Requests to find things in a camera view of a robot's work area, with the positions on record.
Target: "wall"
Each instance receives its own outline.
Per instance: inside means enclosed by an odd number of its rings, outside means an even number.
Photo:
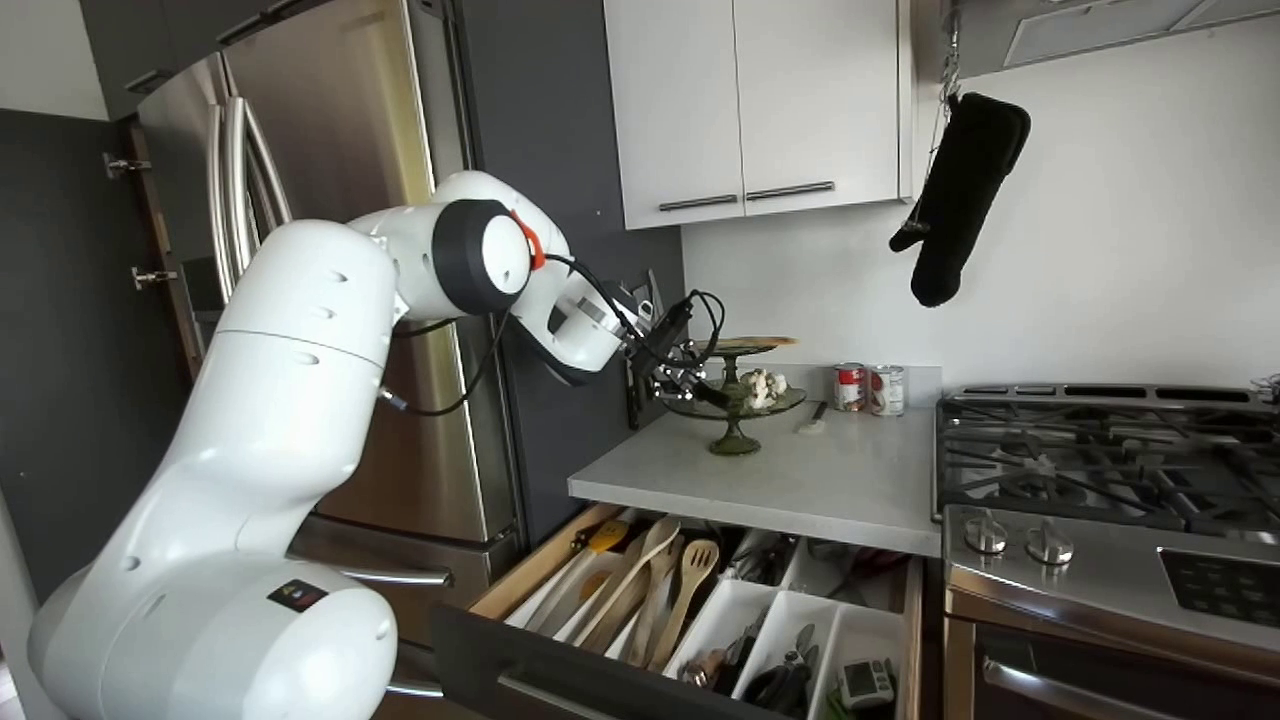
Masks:
[[[917,68],[939,68],[917,20]],[[1030,110],[965,287],[906,291],[906,203],[684,228],[693,287],[776,360],[906,360],[968,379],[1250,379],[1280,367],[1280,20],[1190,32],[965,88]],[[917,184],[936,82],[917,88]]]
[[[0,0],[0,108],[108,117],[81,0]]]
[[[125,132],[0,110],[0,490],[34,597],[86,564],[152,474],[183,363],[130,184],[102,181]]]

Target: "stainless steel refrigerator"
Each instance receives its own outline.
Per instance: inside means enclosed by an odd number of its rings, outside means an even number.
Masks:
[[[467,168],[446,44],[435,2],[327,0],[269,16],[139,102],[152,211],[183,269],[194,344],[278,220],[415,203]],[[296,551],[388,567],[390,580],[446,571],[431,597],[446,605],[474,598],[505,571],[521,497],[487,331],[485,319],[399,327],[382,383],[410,405],[453,405],[472,372],[487,374],[453,415],[381,406],[359,471],[316,507]]]

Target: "countertop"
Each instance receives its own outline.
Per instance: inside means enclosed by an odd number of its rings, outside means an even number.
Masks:
[[[939,557],[930,522],[930,406],[902,415],[813,405],[748,421],[756,454],[712,454],[715,421],[661,415],[596,465],[569,474],[569,497],[715,522],[770,528],[906,557]]]

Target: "oven mitt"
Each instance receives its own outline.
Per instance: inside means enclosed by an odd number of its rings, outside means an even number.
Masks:
[[[924,306],[936,306],[960,291],[960,269],[1004,176],[1024,150],[1029,132],[1030,117],[1016,102],[974,90],[951,101],[951,124],[924,181],[924,194],[902,228],[886,241],[891,251],[924,241],[910,272],[910,291]]]

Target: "drawer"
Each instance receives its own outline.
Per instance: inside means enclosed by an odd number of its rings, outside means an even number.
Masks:
[[[580,567],[575,557],[588,557],[580,535],[615,517],[618,507],[588,507],[485,590],[472,611],[425,608],[426,651],[415,669],[453,702],[485,715],[779,715],[744,702],[744,690],[758,673],[779,669],[804,636],[804,715],[826,715],[825,702],[838,690],[845,669],[859,659],[886,659],[897,715],[918,715],[918,561],[902,557],[679,519],[679,535],[712,535],[725,551],[663,665],[631,669],[618,659],[640,611],[626,611],[600,651],[569,643],[571,629],[522,629],[561,589],[561,577]],[[729,697],[677,678],[679,669],[704,669],[693,659],[739,647],[748,629],[756,640],[739,651],[744,665],[725,688]]]

